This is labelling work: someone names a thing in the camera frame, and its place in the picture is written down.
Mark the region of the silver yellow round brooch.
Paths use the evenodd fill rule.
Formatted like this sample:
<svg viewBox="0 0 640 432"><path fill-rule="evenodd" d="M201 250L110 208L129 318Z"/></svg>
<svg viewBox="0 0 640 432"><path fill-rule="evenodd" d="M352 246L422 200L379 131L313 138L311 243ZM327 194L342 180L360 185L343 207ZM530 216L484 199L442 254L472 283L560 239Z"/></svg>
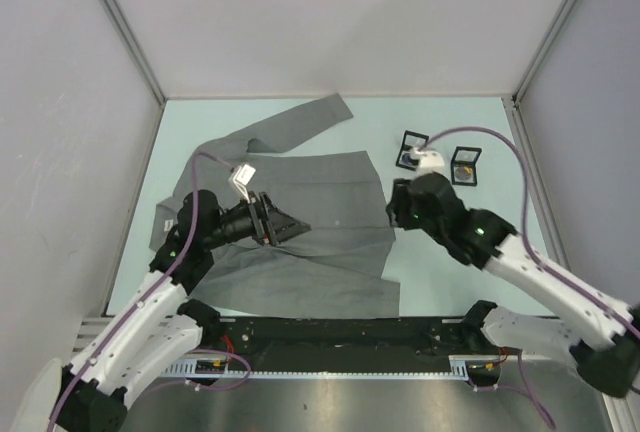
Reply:
<svg viewBox="0 0 640 432"><path fill-rule="evenodd" d="M454 169L454 178L457 182L460 183L474 183L474 169L467 165L457 165Z"/></svg>

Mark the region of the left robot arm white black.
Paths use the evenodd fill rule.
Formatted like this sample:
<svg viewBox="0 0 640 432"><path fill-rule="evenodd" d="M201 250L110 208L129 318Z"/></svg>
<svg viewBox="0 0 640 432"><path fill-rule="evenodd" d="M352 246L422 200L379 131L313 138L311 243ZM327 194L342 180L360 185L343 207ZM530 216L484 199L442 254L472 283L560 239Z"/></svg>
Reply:
<svg viewBox="0 0 640 432"><path fill-rule="evenodd" d="M213 267L214 250L246 238L279 246L310 229L265 193L250 194L230 209L221 208L211 191L188 194L129 303L62 369L46 428L119 430L132 405L171 364L219 344L219 312L190 296Z"/></svg>

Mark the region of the grey button-up shirt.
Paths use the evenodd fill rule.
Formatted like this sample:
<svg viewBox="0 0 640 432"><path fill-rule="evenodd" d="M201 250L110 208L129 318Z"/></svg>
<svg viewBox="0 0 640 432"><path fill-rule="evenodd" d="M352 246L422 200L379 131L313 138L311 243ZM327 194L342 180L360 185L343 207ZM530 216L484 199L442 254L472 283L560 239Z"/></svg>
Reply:
<svg viewBox="0 0 640 432"><path fill-rule="evenodd" d="M397 316L400 286L383 276L395 233L369 155L293 155L296 147L351 118L335 94L205 142L203 156L184 168L172 194L156 206L150 248L163 245L194 189L213 192L223 208L234 206L238 199L228 183L229 167L247 163L255 169L251 188L310 229L277 247L245 239L217 248L193 297L261 316Z"/></svg>

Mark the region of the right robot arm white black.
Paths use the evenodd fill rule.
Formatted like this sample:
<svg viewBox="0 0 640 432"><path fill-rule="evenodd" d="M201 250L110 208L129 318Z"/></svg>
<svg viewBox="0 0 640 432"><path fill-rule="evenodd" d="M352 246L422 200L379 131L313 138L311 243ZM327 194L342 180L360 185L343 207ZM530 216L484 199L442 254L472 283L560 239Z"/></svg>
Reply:
<svg viewBox="0 0 640 432"><path fill-rule="evenodd" d="M639 375L639 310L586 284L535 251L497 214L464 206L446 177L396 179L386 207L391 226L420 230L465 266L488 272L551 312L542 318L478 302L461 328L473 353L491 346L532 352L572 368L597 391L624 398Z"/></svg>

